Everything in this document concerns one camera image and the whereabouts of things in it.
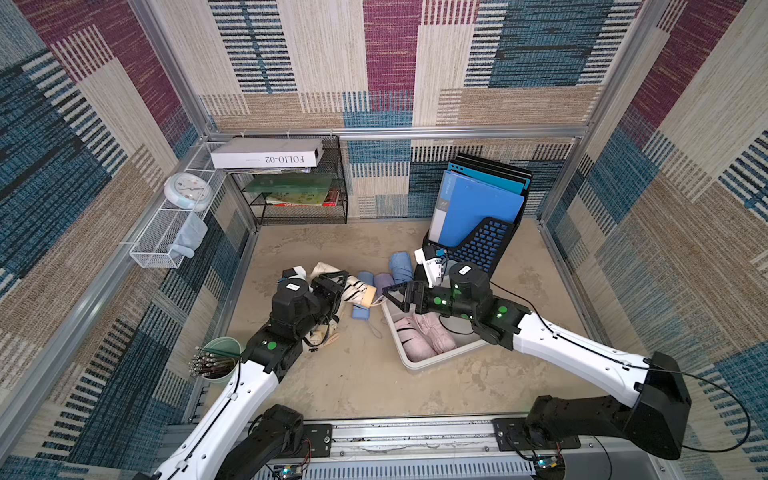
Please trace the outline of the white plastic storage box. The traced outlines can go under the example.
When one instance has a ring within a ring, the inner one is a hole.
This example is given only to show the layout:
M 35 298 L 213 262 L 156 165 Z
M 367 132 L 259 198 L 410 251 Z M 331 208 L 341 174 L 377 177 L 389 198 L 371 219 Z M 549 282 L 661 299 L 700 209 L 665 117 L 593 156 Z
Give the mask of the white plastic storage box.
M 462 318 L 416 314 L 414 309 L 404 313 L 389 300 L 381 308 L 396 352 L 407 370 L 425 370 L 487 345 L 468 330 L 469 325 Z

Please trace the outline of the cream striped umbrella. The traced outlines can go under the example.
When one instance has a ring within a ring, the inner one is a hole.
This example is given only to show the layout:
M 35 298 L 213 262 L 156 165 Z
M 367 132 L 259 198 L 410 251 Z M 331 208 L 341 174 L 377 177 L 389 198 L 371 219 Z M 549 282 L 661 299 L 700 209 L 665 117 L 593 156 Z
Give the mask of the cream striped umbrella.
M 346 270 L 324 262 L 318 262 L 309 274 L 311 281 L 327 279 L 342 287 L 341 300 L 359 307 L 370 308 L 375 304 L 376 288 Z

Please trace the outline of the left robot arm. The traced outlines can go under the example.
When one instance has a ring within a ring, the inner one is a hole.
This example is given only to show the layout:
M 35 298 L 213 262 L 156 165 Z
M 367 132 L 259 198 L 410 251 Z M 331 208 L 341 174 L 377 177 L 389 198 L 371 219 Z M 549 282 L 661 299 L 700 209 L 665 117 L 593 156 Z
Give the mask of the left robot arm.
M 308 345 L 307 335 L 337 318 L 346 271 L 312 280 L 300 267 L 285 270 L 266 323 L 251 337 L 222 393 L 192 433 L 150 475 L 137 479 L 251 479 L 270 460 L 302 444 L 303 416 L 284 406 L 262 414 L 239 437 Z

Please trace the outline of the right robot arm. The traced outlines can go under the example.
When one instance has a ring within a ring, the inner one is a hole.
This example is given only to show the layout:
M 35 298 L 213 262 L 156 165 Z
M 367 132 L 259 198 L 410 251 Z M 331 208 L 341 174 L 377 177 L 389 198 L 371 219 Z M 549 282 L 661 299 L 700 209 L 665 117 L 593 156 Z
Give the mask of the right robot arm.
M 532 447 L 602 436 L 628 440 L 661 459 L 680 458 L 692 401 L 672 357 L 615 350 L 549 322 L 532 305 L 494 294 L 487 273 L 471 262 L 453 265 L 449 282 L 412 280 L 383 294 L 405 313 L 467 320 L 486 343 L 547 361 L 602 390 L 591 398 L 538 397 L 523 428 Z

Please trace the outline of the pink umbrella with black strap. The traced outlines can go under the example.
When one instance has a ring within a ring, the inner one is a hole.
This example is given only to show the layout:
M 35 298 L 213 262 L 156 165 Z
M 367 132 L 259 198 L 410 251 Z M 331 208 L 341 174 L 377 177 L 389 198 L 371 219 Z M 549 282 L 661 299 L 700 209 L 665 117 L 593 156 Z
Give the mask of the pink umbrella with black strap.
M 394 327 L 409 361 L 421 362 L 436 355 L 436 351 L 410 317 L 396 321 Z

